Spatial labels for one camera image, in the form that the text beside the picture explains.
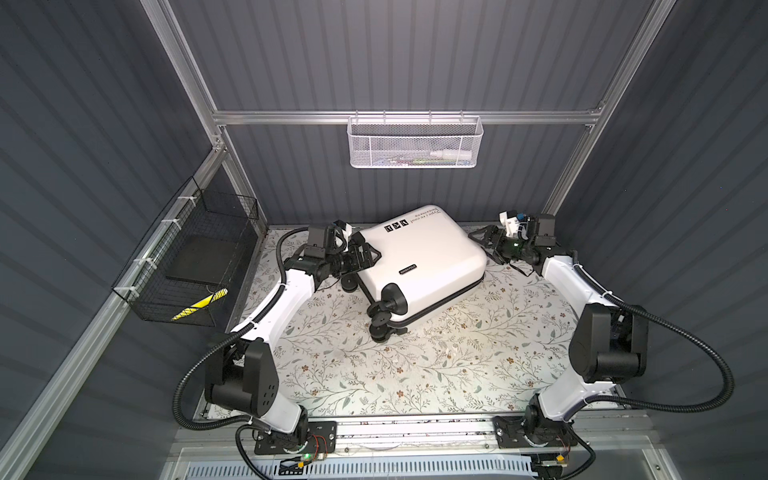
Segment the white vented panel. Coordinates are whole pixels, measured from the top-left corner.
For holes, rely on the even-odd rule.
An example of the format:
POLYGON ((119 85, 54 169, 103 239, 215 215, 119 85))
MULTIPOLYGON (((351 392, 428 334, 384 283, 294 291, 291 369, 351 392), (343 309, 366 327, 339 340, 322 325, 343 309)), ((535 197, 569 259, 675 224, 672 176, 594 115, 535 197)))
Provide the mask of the white vented panel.
POLYGON ((304 467, 297 472, 279 468, 277 460, 255 463, 270 479, 404 479, 477 476, 512 476, 537 478, 532 460, 524 456, 449 455, 408 457, 348 457, 330 458, 304 467))

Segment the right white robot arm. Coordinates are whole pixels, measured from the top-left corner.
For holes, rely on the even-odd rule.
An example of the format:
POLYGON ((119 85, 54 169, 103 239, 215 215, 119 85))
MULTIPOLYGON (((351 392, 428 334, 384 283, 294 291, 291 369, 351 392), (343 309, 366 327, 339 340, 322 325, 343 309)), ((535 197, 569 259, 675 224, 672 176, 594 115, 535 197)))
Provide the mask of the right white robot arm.
POLYGON ((579 266, 577 253, 558 244, 554 228, 552 215, 504 212, 498 226, 469 233, 495 263, 530 265, 578 315, 569 366, 534 395, 521 421, 525 436, 537 443, 545 434, 564 431, 591 400, 612 398, 616 385, 642 375, 647 365, 647 321, 610 301, 579 266))

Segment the floral table mat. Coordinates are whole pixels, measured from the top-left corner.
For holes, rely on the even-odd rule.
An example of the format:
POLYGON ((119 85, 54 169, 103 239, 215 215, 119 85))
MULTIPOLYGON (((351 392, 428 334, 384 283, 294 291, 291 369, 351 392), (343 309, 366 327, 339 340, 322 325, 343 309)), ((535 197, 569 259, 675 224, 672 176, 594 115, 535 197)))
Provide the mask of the floral table mat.
POLYGON ((373 341, 367 298, 326 281, 275 351, 281 392, 313 416, 520 411, 568 366, 577 316, 524 263, 373 341))

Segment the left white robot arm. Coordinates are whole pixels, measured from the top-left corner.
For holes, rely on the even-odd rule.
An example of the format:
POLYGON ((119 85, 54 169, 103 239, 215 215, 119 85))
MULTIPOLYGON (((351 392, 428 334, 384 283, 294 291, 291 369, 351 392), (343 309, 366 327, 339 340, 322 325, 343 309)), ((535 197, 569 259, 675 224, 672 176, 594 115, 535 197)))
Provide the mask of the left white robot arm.
POLYGON ((329 277, 374 266, 382 254, 362 232, 336 222, 294 229, 275 247, 279 280, 231 333, 235 338, 205 361, 207 402, 242 412, 270 430, 294 433, 306 413, 280 392, 274 352, 291 319, 329 277))

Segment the white hard-shell suitcase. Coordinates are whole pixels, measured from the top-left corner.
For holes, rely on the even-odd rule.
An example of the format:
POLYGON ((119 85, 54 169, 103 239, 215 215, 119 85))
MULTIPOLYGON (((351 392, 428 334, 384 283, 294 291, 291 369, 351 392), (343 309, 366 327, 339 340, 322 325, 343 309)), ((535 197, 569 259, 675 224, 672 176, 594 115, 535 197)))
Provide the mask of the white hard-shell suitcase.
POLYGON ((478 286, 483 249, 439 206, 426 205, 359 231, 381 257, 356 273, 379 343, 478 286))

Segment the white tube in basket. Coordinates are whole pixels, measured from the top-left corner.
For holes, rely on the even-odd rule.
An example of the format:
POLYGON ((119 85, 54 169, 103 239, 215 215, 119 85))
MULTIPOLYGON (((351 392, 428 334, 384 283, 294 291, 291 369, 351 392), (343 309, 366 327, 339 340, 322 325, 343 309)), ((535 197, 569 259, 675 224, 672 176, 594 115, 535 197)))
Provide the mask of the white tube in basket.
POLYGON ((458 162, 470 162, 473 159, 473 153, 471 151, 457 149, 442 149, 431 151, 430 156, 436 159, 458 162))

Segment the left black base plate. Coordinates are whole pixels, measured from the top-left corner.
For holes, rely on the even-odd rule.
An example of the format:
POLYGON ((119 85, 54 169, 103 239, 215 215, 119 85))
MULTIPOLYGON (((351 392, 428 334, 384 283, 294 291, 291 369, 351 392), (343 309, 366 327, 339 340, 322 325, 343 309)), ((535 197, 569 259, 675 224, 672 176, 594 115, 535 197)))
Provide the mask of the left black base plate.
POLYGON ((292 433, 258 430, 254 436, 256 455, 334 453, 338 423, 335 421, 300 421, 292 433))

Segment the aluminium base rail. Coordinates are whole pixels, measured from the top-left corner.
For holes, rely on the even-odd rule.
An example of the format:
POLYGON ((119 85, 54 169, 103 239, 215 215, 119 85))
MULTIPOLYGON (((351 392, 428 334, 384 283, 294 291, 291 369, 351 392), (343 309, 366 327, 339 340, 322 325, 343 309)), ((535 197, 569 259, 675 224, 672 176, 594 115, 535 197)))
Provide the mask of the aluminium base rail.
MULTIPOLYGON (((335 417, 332 421, 336 430, 321 439, 309 437, 306 447, 313 453, 334 444, 337 457, 496 452, 500 442, 509 443, 509 450, 519 453, 554 452, 563 447, 557 438, 548 448, 535 447, 525 439, 507 438, 504 429, 494 425, 495 416, 475 413, 335 417)), ((662 446, 649 415, 639 410, 587 409, 577 414, 573 428, 596 451, 662 446)), ((237 459, 235 430, 234 426, 204 432, 180 430, 167 461, 237 459)))

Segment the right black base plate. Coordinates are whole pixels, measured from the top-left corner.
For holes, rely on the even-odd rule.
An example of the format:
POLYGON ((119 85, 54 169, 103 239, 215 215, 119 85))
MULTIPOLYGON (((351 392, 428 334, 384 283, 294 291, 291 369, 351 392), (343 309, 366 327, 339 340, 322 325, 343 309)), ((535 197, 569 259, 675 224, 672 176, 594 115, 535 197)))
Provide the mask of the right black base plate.
POLYGON ((577 444, 564 422, 529 419, 523 415, 497 415, 492 419, 497 444, 503 449, 565 447, 577 444))

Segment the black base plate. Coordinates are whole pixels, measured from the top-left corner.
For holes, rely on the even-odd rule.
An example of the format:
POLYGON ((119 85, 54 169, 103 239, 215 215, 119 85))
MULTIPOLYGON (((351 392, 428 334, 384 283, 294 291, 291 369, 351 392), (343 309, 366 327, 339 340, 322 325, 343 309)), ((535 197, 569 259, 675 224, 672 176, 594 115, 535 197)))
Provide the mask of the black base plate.
POLYGON ((577 444, 564 422, 529 419, 523 415, 497 415, 492 419, 497 444, 503 449, 565 447, 577 444))
POLYGON ((258 430, 254 436, 256 455, 334 453, 338 423, 335 421, 300 421, 292 433, 258 430))

